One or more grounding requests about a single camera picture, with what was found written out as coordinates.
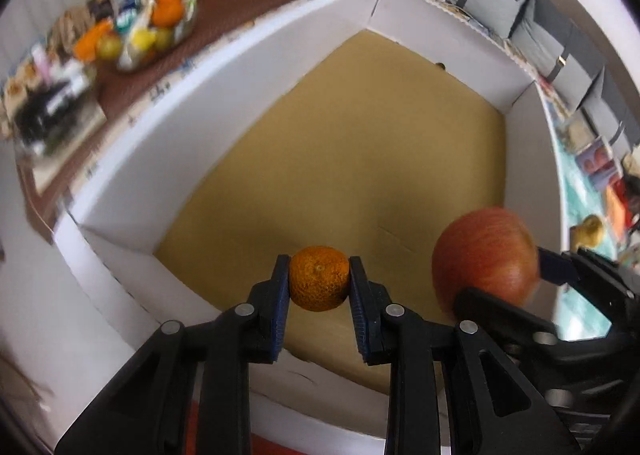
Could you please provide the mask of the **yellow-green pear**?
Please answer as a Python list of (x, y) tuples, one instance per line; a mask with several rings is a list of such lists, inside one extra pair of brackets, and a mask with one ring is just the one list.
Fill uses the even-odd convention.
[(602, 243), (604, 236), (604, 221), (599, 215), (590, 214), (582, 223), (570, 228), (570, 250), (596, 249)]

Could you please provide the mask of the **red apple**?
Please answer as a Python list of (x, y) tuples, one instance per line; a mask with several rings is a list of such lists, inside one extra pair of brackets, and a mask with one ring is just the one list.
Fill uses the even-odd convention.
[(476, 288), (522, 307), (540, 281), (538, 247), (513, 212), (491, 207), (451, 222), (436, 241), (432, 283), (442, 311), (454, 314), (454, 300)]

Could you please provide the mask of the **small orange mandarin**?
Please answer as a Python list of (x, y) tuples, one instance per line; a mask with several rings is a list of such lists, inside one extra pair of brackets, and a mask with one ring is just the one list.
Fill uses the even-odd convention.
[(288, 291), (292, 301), (306, 311), (325, 312), (347, 298), (349, 259), (328, 246), (297, 251), (288, 264)]

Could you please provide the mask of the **teal white checked cloth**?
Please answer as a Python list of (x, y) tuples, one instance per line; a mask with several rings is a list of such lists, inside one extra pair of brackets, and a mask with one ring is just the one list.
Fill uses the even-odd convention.
[[(570, 152), (561, 149), (566, 228), (570, 250), (592, 250), (606, 259), (617, 258), (617, 238), (606, 216), (604, 189), (620, 165), (600, 137)], [(604, 337), (611, 321), (570, 286), (563, 286), (556, 300), (553, 323), (560, 338), (567, 341)]]

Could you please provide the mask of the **grey sofa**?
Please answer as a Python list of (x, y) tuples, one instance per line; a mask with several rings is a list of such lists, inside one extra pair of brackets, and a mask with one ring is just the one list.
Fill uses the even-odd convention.
[(578, 0), (445, 0), (508, 39), (597, 134), (626, 155), (639, 143), (639, 88)]

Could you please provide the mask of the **glass fruit bowl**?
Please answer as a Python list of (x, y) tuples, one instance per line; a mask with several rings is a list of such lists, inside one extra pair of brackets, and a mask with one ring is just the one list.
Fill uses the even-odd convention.
[(92, 0), (96, 22), (73, 46), (83, 63), (134, 71), (154, 63), (189, 37), (198, 0)]

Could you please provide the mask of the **brown coffee table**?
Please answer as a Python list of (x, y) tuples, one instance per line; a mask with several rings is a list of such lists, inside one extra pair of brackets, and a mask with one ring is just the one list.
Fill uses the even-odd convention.
[(52, 241), (58, 219), (58, 205), (70, 190), (70, 184), (79, 174), (80, 167), (106, 142), (106, 134), (126, 117), (126, 112), (154, 84), (177, 69), (185, 59), (219, 40), (224, 34), (240, 28), (263, 14), (295, 0), (198, 0), (195, 25), (175, 48), (164, 54), (154, 53), (135, 71), (118, 71), (111, 64), (98, 65), (98, 103), (105, 120), (84, 137), (70, 157), (62, 160), (61, 169), (53, 175), (49, 186), (38, 193), (32, 170), (24, 159), (17, 160), (18, 179), (25, 199), (28, 223), (47, 243)]

